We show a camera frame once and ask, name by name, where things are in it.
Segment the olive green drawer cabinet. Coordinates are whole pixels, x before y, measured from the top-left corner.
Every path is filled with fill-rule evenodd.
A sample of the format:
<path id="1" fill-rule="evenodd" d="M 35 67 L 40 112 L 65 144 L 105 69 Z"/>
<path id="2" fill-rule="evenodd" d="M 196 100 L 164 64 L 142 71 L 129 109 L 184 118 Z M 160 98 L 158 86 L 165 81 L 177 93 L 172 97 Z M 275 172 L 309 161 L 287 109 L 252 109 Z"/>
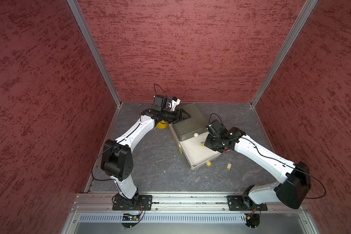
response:
<path id="1" fill-rule="evenodd" d="M 181 107 L 191 117 L 172 124 L 171 129 L 178 141 L 185 141 L 194 137 L 195 133 L 207 132 L 208 121 L 200 108 L 195 103 L 189 103 Z"/>

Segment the white drawer yellow knob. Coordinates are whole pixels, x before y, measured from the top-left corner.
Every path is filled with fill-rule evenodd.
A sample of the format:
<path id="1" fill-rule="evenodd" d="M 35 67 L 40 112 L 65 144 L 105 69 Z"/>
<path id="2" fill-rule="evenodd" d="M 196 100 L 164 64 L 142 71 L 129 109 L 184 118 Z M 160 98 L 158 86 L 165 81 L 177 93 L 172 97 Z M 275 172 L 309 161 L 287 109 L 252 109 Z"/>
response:
<path id="1" fill-rule="evenodd" d="M 198 137 L 193 137 L 178 143 L 178 145 L 182 147 L 183 154 L 186 157 L 191 170 L 196 170 L 199 167 L 204 166 L 208 161 L 213 161 L 221 155 L 219 152 L 201 146 L 201 143 L 205 142 L 207 136 L 208 133 L 205 132 Z"/>

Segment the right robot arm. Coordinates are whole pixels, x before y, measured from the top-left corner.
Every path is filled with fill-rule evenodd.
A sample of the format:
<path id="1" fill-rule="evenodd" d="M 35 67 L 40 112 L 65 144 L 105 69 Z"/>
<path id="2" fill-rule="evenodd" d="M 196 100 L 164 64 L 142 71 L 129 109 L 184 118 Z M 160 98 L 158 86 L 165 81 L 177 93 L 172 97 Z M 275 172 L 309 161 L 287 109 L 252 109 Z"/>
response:
<path id="1" fill-rule="evenodd" d="M 298 209 L 311 189 L 309 167 L 303 163 L 294 163 L 282 158 L 254 141 L 238 128 L 227 130 L 225 127 L 208 125 L 209 132 L 205 147 L 223 153 L 225 150 L 236 151 L 254 161 L 276 182 L 250 186 L 241 196 L 241 204 L 246 210 L 263 203 L 281 202 L 291 209 Z"/>

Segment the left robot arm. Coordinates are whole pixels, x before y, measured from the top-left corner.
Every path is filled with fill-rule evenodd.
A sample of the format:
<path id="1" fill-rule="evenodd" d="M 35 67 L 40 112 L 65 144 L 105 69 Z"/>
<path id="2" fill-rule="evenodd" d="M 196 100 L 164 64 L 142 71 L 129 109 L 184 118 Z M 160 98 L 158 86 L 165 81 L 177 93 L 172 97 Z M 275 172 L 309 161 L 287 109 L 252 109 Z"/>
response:
<path id="1" fill-rule="evenodd" d="M 131 176 L 134 168 L 132 153 L 138 143 L 158 123 L 164 121 L 173 124 L 190 117 L 191 115 L 182 108 L 176 108 L 174 111 L 146 109 L 126 133 L 104 143 L 100 168 L 114 181 L 121 198 L 133 203 L 138 200 L 138 188 Z"/>

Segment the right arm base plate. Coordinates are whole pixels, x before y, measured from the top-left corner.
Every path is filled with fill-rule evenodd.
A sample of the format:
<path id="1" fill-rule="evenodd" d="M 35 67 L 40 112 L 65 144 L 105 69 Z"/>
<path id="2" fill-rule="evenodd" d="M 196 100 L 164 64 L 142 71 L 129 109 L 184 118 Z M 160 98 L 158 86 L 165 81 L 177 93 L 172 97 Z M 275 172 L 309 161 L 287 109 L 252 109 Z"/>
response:
<path id="1" fill-rule="evenodd" d="M 266 204 L 255 204 L 249 197 L 230 195 L 227 196 L 227 204 L 230 211 L 252 212 L 268 211 Z"/>

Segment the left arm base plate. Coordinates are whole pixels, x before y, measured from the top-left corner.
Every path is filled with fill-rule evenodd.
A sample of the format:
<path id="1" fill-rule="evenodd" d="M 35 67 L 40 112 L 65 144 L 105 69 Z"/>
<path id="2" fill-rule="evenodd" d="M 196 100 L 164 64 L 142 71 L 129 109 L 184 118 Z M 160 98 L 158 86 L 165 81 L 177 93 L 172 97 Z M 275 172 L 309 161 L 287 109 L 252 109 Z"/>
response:
<path id="1" fill-rule="evenodd" d="M 113 211 L 150 211 L 152 207 L 152 195 L 136 195 L 133 199 L 127 199 L 116 194 L 112 198 L 112 210 Z"/>

